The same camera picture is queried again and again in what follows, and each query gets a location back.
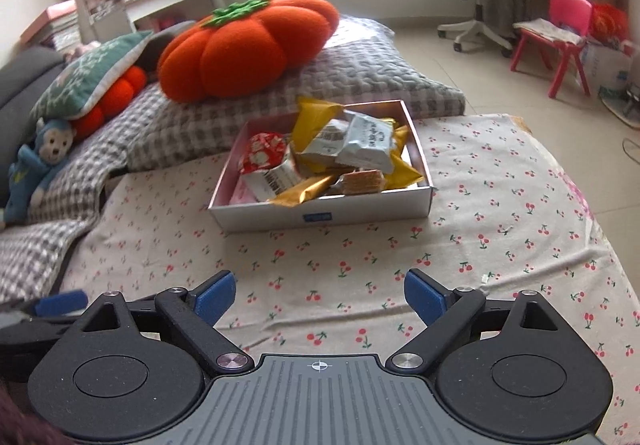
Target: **yellow snack wrapper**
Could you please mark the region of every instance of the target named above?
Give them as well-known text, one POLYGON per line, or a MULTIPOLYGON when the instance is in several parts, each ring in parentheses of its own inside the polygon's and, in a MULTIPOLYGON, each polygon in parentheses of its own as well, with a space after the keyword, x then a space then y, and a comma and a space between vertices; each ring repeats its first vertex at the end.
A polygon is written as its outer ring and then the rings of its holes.
POLYGON ((304 151, 327 122, 340 115, 344 109, 341 104, 308 97, 298 98, 298 108, 300 113, 291 133, 291 141, 296 152, 304 151))
POLYGON ((401 126, 400 128, 394 130, 393 139, 394 146, 391 148, 391 152, 397 152, 398 156, 402 154, 402 149, 406 145, 406 139, 409 136, 409 126, 401 126))
POLYGON ((305 181, 294 185, 292 188, 281 192, 269 203, 282 205, 283 207, 295 207, 320 196, 324 191, 334 184, 339 174, 326 174, 324 176, 312 176, 305 181))
POLYGON ((404 189, 424 179, 424 176, 400 158, 396 151, 391 152, 391 161, 394 163, 394 171, 385 174, 385 190, 404 189))
POLYGON ((395 118, 385 117, 379 118, 378 120, 382 120, 383 122, 390 124, 393 129, 396 129, 396 127, 398 127, 398 121, 395 118))

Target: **gray quilted pillow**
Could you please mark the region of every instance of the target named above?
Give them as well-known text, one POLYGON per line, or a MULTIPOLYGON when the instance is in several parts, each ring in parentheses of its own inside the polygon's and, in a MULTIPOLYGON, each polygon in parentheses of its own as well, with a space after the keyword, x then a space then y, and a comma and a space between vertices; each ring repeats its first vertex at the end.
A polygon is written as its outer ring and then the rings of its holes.
POLYGON ((295 112, 298 96, 342 104, 401 99, 416 119, 464 114, 462 91, 417 72, 394 47, 393 35, 378 22, 343 16, 310 64, 283 75, 261 93, 198 104, 165 99, 129 146, 129 170, 170 167, 228 151, 248 119, 295 112))

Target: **blue label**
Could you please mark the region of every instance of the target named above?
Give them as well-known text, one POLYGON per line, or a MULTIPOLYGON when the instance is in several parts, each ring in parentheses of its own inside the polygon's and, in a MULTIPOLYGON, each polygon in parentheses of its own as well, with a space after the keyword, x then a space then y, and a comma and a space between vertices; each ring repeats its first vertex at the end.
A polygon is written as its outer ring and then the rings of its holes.
POLYGON ((316 221, 331 221, 334 217, 331 212, 316 212, 314 214, 303 214, 302 218, 305 223, 314 223, 316 221))

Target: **red snack wrapper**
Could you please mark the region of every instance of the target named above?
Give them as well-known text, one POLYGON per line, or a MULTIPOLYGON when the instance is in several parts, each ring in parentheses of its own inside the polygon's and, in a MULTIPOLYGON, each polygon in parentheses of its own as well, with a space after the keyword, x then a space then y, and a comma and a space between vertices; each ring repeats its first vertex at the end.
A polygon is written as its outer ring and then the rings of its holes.
POLYGON ((240 174, 280 165, 286 150, 284 137, 278 133, 258 133, 252 136, 238 165, 240 174))

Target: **white snack wrapper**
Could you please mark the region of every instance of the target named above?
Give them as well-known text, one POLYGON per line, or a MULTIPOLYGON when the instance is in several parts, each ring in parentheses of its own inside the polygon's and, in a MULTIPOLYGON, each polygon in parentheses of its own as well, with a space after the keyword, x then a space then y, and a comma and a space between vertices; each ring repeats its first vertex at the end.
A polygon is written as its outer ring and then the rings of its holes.
POLYGON ((282 163, 277 167, 242 174, 240 179, 244 181, 244 184, 258 201, 271 200, 281 192, 305 180, 298 171, 290 147, 287 147, 282 163))
POLYGON ((345 111, 350 120, 344 146, 335 161, 363 169, 378 169, 383 174, 391 174, 394 164, 390 151, 393 143, 393 127, 362 113, 345 111))
POLYGON ((331 165, 344 146, 344 139, 349 129, 349 122, 333 118, 320 130, 316 138, 311 140, 301 154, 309 161, 331 165))

